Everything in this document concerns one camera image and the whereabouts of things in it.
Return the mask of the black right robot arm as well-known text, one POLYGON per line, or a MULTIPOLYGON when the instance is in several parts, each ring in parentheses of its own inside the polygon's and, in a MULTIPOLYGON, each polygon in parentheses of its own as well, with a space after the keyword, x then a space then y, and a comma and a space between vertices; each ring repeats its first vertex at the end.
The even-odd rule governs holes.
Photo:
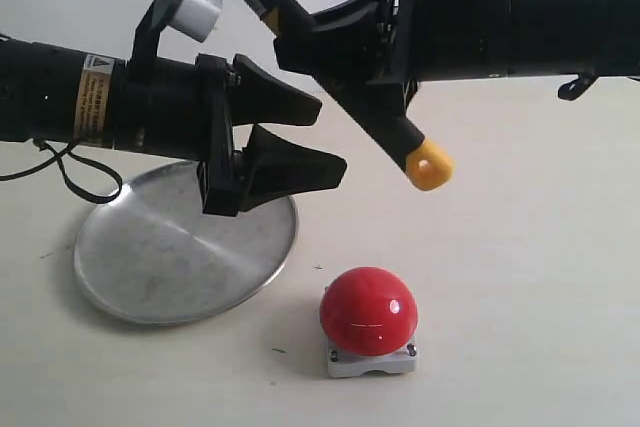
POLYGON ((562 99, 639 73, 639 0, 349 0, 280 36, 279 66, 401 116, 426 81, 569 75, 562 99))

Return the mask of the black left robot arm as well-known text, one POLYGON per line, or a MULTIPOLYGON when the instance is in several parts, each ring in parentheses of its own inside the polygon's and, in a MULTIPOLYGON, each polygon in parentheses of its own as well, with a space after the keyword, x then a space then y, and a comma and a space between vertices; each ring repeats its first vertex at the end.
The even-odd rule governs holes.
POLYGON ((338 187, 339 156, 269 131, 313 125, 322 104, 244 55, 193 63, 129 60, 14 38, 1 42, 1 138, 190 160, 202 210, 234 217, 267 202, 338 187))

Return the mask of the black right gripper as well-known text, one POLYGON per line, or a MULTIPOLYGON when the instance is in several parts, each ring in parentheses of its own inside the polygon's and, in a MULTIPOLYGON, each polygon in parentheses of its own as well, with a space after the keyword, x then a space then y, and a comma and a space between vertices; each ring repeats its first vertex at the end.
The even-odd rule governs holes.
MULTIPOLYGON (((273 10, 278 67, 319 83, 369 80, 387 0, 346 0, 310 14, 273 10)), ((367 82, 379 112, 404 112, 427 81, 509 74, 510 0, 399 0, 384 73, 367 82)))

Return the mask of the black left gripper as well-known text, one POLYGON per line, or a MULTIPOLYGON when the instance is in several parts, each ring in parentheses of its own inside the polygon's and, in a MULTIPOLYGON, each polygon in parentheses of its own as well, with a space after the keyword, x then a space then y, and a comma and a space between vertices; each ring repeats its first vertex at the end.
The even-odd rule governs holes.
POLYGON ((234 217, 270 201, 340 185, 347 162, 293 144, 254 125, 242 151, 234 126, 311 126, 322 102, 237 54, 231 65, 200 54, 189 64, 157 56, 160 27, 140 23, 129 61, 112 81, 112 138, 117 150, 192 160, 206 214, 234 217))

